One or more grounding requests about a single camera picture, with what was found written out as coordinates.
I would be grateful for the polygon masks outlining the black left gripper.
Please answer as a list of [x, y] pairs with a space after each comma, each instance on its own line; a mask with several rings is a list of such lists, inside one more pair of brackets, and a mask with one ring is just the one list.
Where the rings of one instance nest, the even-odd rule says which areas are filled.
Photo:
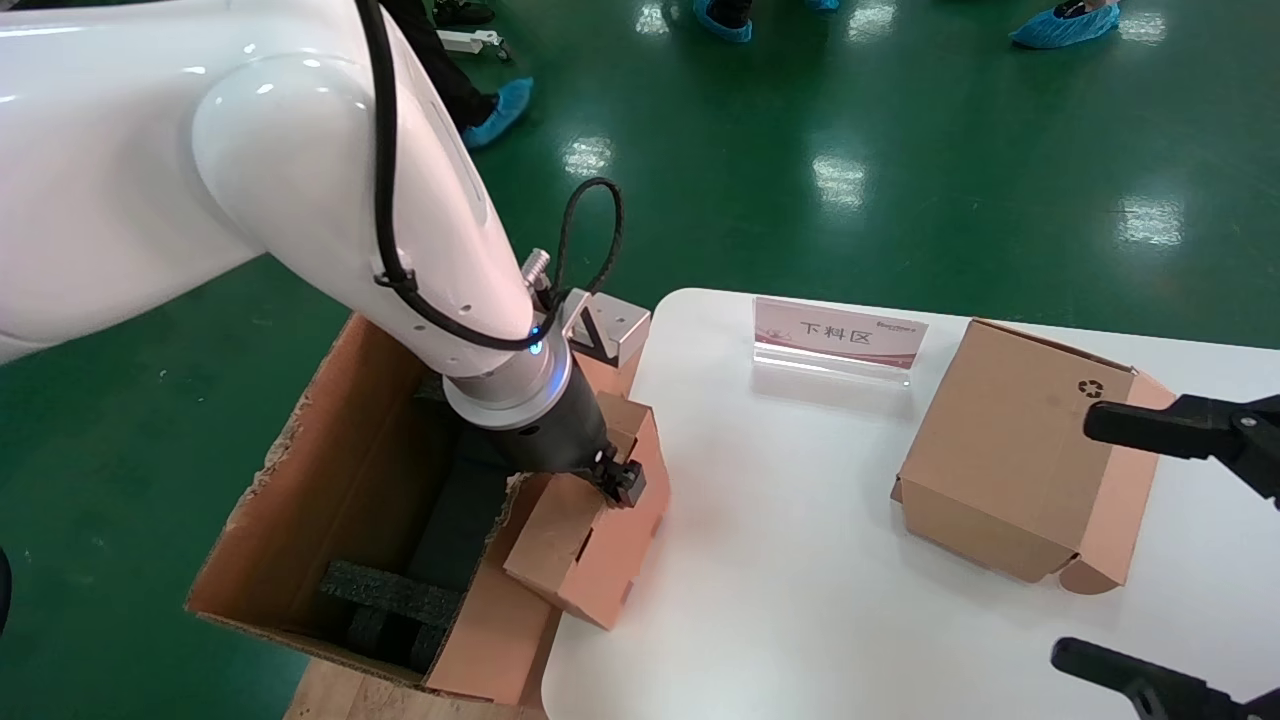
[[589, 482], [614, 507], [635, 507], [646, 488], [640, 461], [622, 460], [611, 445], [604, 414], [585, 375], [571, 375], [562, 396], [536, 420], [497, 430], [494, 445], [517, 471], [589, 468]]

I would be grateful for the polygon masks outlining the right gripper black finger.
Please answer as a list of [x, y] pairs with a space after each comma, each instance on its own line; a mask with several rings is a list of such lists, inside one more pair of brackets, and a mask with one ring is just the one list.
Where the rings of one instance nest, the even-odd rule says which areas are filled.
[[1233, 402], [1180, 395], [1167, 407], [1098, 401], [1087, 410], [1089, 439], [1166, 457], [1213, 459], [1279, 506], [1279, 397]]
[[1074, 637], [1055, 642], [1050, 662], [1069, 676], [1125, 696], [1139, 719], [1279, 717], [1277, 688], [1240, 702], [1197, 676]]

